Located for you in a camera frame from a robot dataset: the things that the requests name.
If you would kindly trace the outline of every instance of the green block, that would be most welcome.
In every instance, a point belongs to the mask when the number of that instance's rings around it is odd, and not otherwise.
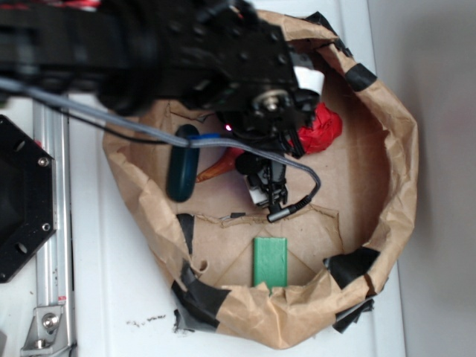
[[[254,239],[254,285],[265,282],[268,289],[288,285],[288,240]]]

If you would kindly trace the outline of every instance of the wire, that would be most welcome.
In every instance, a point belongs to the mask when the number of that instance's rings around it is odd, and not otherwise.
[[[54,110],[55,112],[59,112],[59,113],[61,113],[63,115],[66,115],[70,118],[73,118],[73,119],[78,120],[82,123],[94,126],[98,129],[103,130],[104,132],[108,132],[111,135],[117,136],[118,138],[121,138],[121,139],[124,139],[124,140],[131,141],[133,143],[146,144],[146,145],[147,144],[148,145],[165,145],[165,144],[167,144],[165,141],[161,141],[161,140],[141,139],[141,138],[136,138],[134,136],[125,135],[125,134],[123,134],[121,132],[117,132],[117,131],[115,131],[115,130],[107,127],[107,126],[100,125],[98,123],[95,123],[94,121],[90,121],[90,120],[88,120],[84,117],[81,117],[79,115],[67,112],[66,110],[63,110],[61,108],[57,108],[55,106],[49,106],[47,103],[42,103],[42,104],[45,104],[48,108]]]
[[[25,94],[28,97],[38,100],[40,102],[46,103],[49,106],[66,108],[68,110],[74,110],[76,112],[83,113],[97,119],[104,120],[107,123],[114,124],[117,126],[122,126],[126,129],[132,131],[141,132],[147,134],[150,137],[160,139],[168,144],[177,147],[187,147],[187,148],[202,148],[202,147],[236,147],[243,149],[245,151],[251,152],[255,155],[268,158],[270,160],[279,162],[281,164],[294,167],[296,169],[302,170],[309,174],[315,182],[315,186],[312,189],[311,193],[304,198],[302,198],[298,203],[288,206],[292,208],[294,213],[296,210],[300,210],[305,207],[308,203],[311,202],[312,198],[321,188],[321,180],[315,171],[304,164],[300,164],[296,161],[285,158],[281,155],[278,155],[273,152],[267,152],[260,149],[255,149],[246,145],[240,141],[230,139],[230,138],[209,138],[209,139],[198,139],[198,140],[187,140],[184,138],[179,138],[175,135],[169,134],[167,132],[162,132],[159,129],[153,128],[151,126],[144,125],[142,123],[136,123],[134,121],[127,120],[122,118],[119,115],[115,115],[108,112],[102,112],[98,109],[92,108],[90,106],[69,100],[66,97],[62,97],[58,94],[48,93],[37,87],[28,86],[24,83],[19,82],[18,80],[11,80],[8,78],[0,77],[0,89],[3,89],[12,94]]]

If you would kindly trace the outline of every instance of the white object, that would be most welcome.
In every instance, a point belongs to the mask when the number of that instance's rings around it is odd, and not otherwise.
[[[295,66],[295,73],[299,88],[315,91],[322,95],[324,87],[324,73],[306,67]]]

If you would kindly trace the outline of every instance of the red object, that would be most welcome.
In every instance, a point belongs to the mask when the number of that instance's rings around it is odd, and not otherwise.
[[[320,152],[342,134],[342,119],[339,114],[329,110],[322,102],[315,109],[312,128],[302,127],[297,131],[306,154]]]
[[[236,147],[227,147],[223,156],[213,165],[201,172],[196,177],[196,183],[207,181],[213,177],[227,173],[235,169],[235,160],[238,156],[243,154],[244,151],[237,149]]]

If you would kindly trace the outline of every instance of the black tape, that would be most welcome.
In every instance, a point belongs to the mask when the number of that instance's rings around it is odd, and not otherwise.
[[[214,332],[219,325],[216,314],[230,290],[216,289],[202,283],[196,278],[188,262],[184,262],[181,281],[187,287],[187,292],[184,292],[177,282],[172,285],[181,316],[178,327]]]
[[[334,277],[335,282],[343,289],[358,277],[366,274],[379,255],[379,251],[362,247],[350,254],[339,254],[326,258],[324,265]]]
[[[350,324],[357,323],[358,319],[360,318],[361,313],[363,312],[369,312],[373,310],[373,299],[364,301],[363,303],[360,303],[357,306],[354,306],[348,310],[345,310],[343,312],[339,312],[336,315],[337,322],[332,325],[332,327],[340,332],[344,333],[344,331],[347,329],[347,327],[350,326]]]
[[[377,76],[361,63],[357,63],[345,74],[345,80],[353,91],[363,91],[375,83]]]
[[[188,247],[188,254],[193,253],[193,227],[195,225],[195,217],[188,213],[180,213],[177,215],[178,222],[184,232],[185,242]]]
[[[313,13],[311,16],[306,17],[306,21],[309,21],[313,24],[324,26],[327,30],[332,31],[336,36],[339,36],[332,26],[330,25],[329,21],[324,17],[324,15],[320,12]],[[350,49],[342,42],[341,38],[339,37],[334,41],[334,45],[336,48],[340,51],[342,51],[343,54],[345,54],[347,57],[352,56],[352,52],[350,52]]]

